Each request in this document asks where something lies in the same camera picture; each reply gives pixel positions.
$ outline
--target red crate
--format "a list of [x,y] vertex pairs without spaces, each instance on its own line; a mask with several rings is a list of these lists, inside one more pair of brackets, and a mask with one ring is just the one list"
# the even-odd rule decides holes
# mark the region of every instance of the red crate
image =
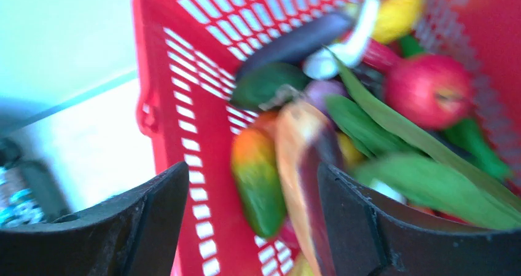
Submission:
[[[231,74],[261,45],[343,1],[134,0],[139,127],[152,138],[158,172],[179,160],[190,166],[173,275],[283,275],[291,268],[296,252],[254,236],[241,213],[230,144],[256,114],[227,104]],[[516,177],[520,9],[521,0],[428,0],[416,30],[426,49],[474,74],[476,114]]]

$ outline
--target basket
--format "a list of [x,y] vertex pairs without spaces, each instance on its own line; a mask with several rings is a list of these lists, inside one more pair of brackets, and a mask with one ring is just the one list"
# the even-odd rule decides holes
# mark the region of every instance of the basket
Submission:
[[[134,0],[140,130],[157,172],[185,160],[190,190],[173,275],[284,275],[296,251],[256,237],[230,172],[230,144],[257,116],[227,104],[232,74],[254,50],[344,1]],[[474,74],[476,114],[521,176],[521,0],[428,0],[416,30],[426,49]]]

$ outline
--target white surface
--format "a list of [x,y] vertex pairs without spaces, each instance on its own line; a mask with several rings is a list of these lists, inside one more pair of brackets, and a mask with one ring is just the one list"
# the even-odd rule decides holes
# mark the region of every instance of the white surface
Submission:
[[131,13],[131,0],[0,0],[0,128],[135,69]]
[[155,176],[148,137],[136,125],[137,79],[13,132],[26,158],[43,160],[73,211]]

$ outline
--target purple eggplant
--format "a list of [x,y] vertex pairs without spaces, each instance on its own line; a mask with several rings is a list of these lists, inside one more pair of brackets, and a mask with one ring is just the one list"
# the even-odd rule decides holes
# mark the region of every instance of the purple eggplant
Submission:
[[296,28],[263,46],[251,55],[235,74],[235,80],[269,63],[298,65],[324,45],[345,34],[355,20],[341,10],[335,10]]

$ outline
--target light blue wall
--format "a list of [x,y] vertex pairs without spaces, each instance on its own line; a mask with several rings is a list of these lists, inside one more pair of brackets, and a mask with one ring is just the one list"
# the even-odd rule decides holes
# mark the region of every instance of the light blue wall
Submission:
[[0,132],[135,68],[131,0],[0,0]]

